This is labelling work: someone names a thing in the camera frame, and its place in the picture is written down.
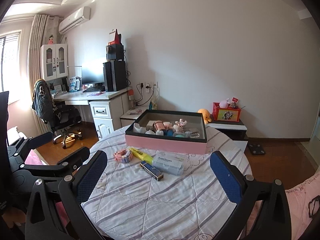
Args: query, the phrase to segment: orange plush toy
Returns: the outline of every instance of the orange plush toy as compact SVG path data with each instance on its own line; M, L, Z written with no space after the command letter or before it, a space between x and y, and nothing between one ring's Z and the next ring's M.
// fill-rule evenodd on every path
M198 113L202 114L205 124L211 122L210 113L209 113L209 111L207 109L199 109Z

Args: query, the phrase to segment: pink box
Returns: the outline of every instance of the pink box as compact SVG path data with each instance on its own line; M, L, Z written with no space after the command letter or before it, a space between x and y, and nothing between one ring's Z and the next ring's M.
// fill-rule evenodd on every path
M161 120L174 124L180 118L187 121L184 130L196 128L199 130L199 138L180 138L172 136L160 136L137 133L133 131L133 125L125 131L125 140L128 146L177 152L187 154L206 154L207 135L205 132L202 114L178 111L146 110L136 121L141 127L146 127L150 120Z

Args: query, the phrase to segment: window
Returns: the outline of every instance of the window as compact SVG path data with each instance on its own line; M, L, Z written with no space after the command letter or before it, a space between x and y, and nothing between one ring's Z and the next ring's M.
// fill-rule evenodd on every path
M9 91L9 103L20 99L20 32L0 36L0 91Z

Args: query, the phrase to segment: white cloth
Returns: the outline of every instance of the white cloth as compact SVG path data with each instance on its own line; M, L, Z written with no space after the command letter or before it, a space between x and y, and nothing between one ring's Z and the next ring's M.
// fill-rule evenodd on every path
M244 153L215 128L206 127L207 154L189 155L182 176L164 173L156 181L137 158L118 163L113 154L126 147L123 127L90 150L108 156L108 165L84 211L98 230L122 239L212 239L232 213L231 203L210 168L210 153L219 150L242 174L252 174ZM141 149L154 156L157 151Z

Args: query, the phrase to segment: blue gripper pad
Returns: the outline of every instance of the blue gripper pad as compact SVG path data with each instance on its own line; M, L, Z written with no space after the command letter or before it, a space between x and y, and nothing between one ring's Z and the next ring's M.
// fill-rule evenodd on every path
M242 198L241 184L231 172L231 165L221 152L216 151L211 154L210 167L226 192L228 199L239 204Z
M95 154L86 165L83 165L82 167L80 167L80 168L87 168L87 170L85 171L84 175L80 179L76 189L76 199L79 204L88 201L94 187L97 185L97 182L101 177L102 172L105 170L107 166L107 163L108 163L107 155L104 152L102 153L98 153L98 152L96 153L98 154L98 156L95 156L96 155Z

